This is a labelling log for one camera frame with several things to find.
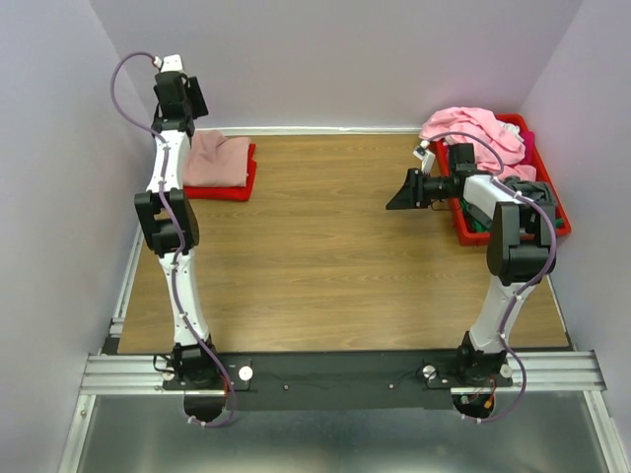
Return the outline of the red t-shirt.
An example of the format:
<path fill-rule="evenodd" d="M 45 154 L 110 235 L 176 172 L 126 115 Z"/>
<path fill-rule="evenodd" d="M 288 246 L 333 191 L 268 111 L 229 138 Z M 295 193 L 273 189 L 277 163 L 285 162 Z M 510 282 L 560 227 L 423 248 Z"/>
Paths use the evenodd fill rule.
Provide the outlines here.
<path fill-rule="evenodd" d="M 185 186 L 184 192 L 189 199 L 247 202 L 253 192 L 257 162 L 254 159 L 256 145 L 250 144 L 247 150 L 245 186 L 232 187 L 194 187 Z"/>

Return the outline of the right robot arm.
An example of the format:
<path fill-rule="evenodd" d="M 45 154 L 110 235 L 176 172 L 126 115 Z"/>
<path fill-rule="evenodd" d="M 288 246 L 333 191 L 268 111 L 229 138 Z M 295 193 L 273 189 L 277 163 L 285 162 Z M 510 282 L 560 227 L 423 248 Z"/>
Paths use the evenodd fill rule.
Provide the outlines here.
<path fill-rule="evenodd" d="M 409 169 L 401 188 L 386 204 L 389 211 L 425 209 L 437 200 L 458 198 L 490 219 L 486 264 L 491 275 L 482 309 L 462 342 L 438 372 L 473 386 L 500 374 L 510 334 L 534 287 L 554 268 L 556 203 L 534 193 L 546 190 L 539 181 L 503 182 L 477 167 L 474 147 L 449 147 L 450 171 L 432 176 L 436 156 L 423 140 L 414 154 L 418 168 Z"/>

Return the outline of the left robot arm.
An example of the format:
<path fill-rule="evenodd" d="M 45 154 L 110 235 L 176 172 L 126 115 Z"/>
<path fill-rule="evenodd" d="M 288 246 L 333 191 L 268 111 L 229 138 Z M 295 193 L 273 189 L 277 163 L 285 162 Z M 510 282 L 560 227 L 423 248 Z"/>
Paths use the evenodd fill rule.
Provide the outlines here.
<path fill-rule="evenodd" d="M 181 71 L 155 76 L 158 104 L 151 132 L 156 143 L 153 175 L 134 207 L 147 246 L 166 278 L 174 317 L 174 345 L 162 370 L 172 387 L 208 389 L 221 383 L 195 275 L 199 228 L 184 191 L 183 168 L 191 150 L 194 119 L 208 113 L 197 79 Z"/>

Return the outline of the dusty pink graphic t-shirt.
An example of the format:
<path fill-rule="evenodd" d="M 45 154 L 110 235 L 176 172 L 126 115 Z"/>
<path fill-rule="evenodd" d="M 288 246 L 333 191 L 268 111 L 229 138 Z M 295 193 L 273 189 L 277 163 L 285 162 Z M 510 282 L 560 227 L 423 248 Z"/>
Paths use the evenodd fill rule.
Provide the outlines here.
<path fill-rule="evenodd" d="M 192 138 L 183 182 L 191 187 L 245 187 L 250 139 L 227 137 L 216 130 Z"/>

